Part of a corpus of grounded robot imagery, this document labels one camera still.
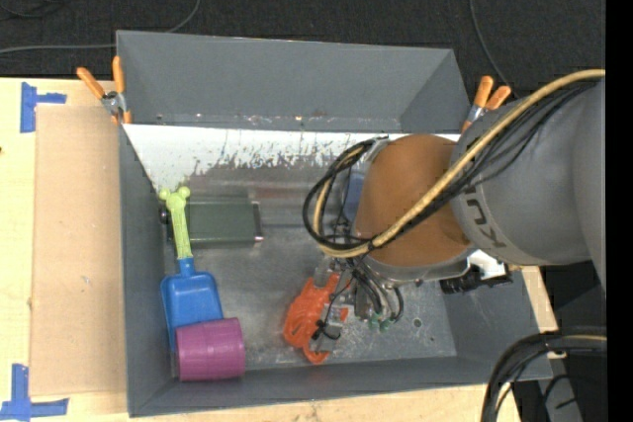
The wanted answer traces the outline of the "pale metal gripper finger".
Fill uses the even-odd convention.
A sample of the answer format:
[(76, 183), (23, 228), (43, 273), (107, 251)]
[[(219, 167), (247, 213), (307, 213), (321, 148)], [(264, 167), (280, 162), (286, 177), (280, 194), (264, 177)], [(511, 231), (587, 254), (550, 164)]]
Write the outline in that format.
[(314, 285), (319, 289), (317, 308), (321, 319), (347, 318), (347, 276), (338, 259), (325, 258), (317, 265)]
[(340, 322), (316, 323), (316, 330), (310, 338), (310, 351), (314, 353), (329, 353), (334, 348), (341, 336), (343, 324)]

